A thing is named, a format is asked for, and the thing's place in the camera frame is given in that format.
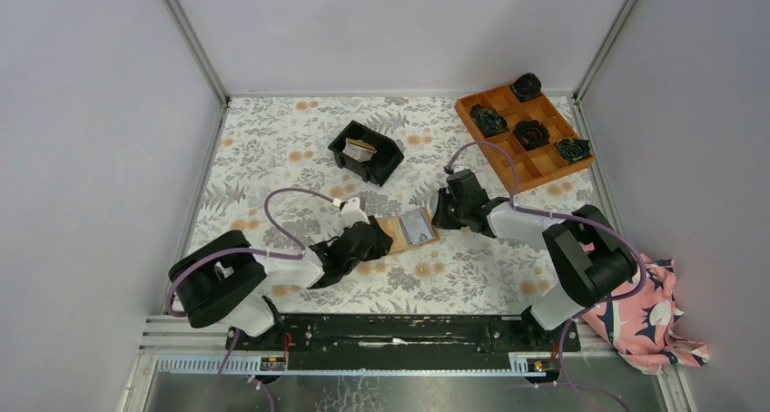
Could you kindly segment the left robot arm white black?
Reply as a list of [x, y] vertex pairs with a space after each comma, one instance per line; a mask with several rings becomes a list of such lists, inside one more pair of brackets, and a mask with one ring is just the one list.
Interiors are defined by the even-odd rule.
[[258, 348], [273, 348], [281, 340], [280, 314], [262, 288], [327, 288], [360, 263], [388, 255], [392, 243], [374, 217], [297, 254], [259, 250], [241, 231], [227, 231], [169, 270], [165, 308], [194, 329], [223, 324]]

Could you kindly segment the black plastic card box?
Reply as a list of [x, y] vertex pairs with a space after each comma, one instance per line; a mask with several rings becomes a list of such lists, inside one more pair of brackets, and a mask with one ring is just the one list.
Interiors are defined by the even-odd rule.
[[404, 159], [394, 140], [351, 121], [332, 140], [328, 149], [339, 168], [360, 176], [364, 182], [384, 186]]

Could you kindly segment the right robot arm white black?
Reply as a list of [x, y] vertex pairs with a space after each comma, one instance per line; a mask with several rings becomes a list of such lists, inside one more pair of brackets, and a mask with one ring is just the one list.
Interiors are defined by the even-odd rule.
[[471, 170], [445, 170], [447, 185], [439, 190], [434, 226], [523, 241], [551, 258], [558, 284], [521, 315], [520, 336], [529, 348], [546, 348], [568, 319], [640, 274], [640, 254], [598, 208], [585, 205], [571, 213], [527, 208], [512, 199], [490, 198]]

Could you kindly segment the yellow leather card holder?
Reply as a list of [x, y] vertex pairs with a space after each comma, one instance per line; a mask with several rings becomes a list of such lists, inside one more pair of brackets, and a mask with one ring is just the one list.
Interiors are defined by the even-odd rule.
[[[425, 209], [424, 207], [422, 207], [422, 208], [418, 208], [418, 209], [423, 209], [423, 210], [426, 212], [426, 214], [428, 215], [428, 218], [429, 218], [429, 222], [430, 222], [430, 215], [429, 215], [429, 212], [428, 212], [428, 210], [427, 210], [427, 209]], [[435, 233], [435, 238], [434, 238], [433, 240], [429, 240], [428, 242], [422, 243], [422, 244], [420, 244], [420, 245], [415, 245], [415, 246], [410, 246], [410, 245], [409, 245], [409, 247], [408, 247], [406, 250], [404, 250], [404, 251], [407, 251], [407, 250], [413, 250], [413, 249], [416, 249], [416, 248], [418, 248], [418, 247], [420, 247], [420, 246], [423, 246], [423, 245], [425, 245], [425, 244], [430, 244], [430, 243], [432, 243], [432, 242], [435, 242], [435, 241], [439, 240], [439, 235], [438, 235], [438, 233], [437, 233], [437, 231], [436, 231], [435, 227], [434, 227], [434, 226], [431, 224], [431, 222], [430, 222], [430, 225], [431, 225], [431, 227], [432, 227], [432, 229], [433, 229], [433, 231], [434, 231], [434, 233]]]

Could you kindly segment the gold VIP credit card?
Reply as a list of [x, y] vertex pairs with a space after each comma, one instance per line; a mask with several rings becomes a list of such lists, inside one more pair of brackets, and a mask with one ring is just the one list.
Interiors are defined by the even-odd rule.
[[390, 246], [391, 253], [401, 252], [409, 247], [406, 234], [402, 229], [401, 221], [398, 216], [378, 218], [377, 222], [382, 230], [392, 238], [392, 244]]

